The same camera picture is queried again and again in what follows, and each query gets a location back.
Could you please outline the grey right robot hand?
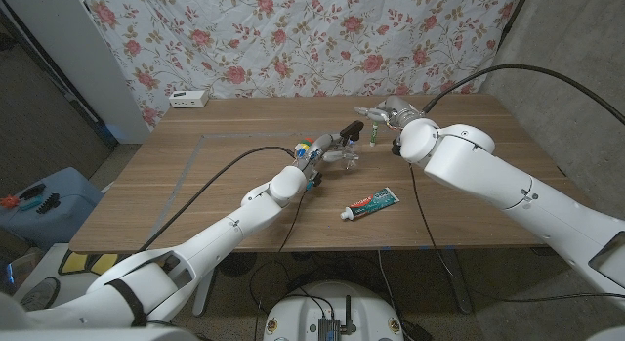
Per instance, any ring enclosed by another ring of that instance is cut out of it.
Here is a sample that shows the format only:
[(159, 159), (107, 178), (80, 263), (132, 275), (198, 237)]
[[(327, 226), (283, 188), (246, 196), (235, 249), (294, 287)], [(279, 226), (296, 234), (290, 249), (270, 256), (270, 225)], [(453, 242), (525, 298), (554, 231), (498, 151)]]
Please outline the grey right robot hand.
[(424, 111), (398, 96), (389, 96), (375, 107), (355, 107), (354, 112), (396, 130), (402, 130), (410, 122), (425, 116)]

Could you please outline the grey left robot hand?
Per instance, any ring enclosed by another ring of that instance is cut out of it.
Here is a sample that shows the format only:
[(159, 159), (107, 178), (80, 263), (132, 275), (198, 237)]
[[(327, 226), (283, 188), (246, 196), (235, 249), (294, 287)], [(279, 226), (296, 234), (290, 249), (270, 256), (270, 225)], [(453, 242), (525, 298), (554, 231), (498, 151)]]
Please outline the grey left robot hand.
[(355, 166), (359, 155), (354, 151), (354, 141), (350, 137), (343, 137), (338, 133), (323, 134), (310, 145), (304, 141), (295, 148), (293, 165), (305, 174), (311, 174), (315, 166), (323, 162), (334, 163), (342, 161), (346, 169)]

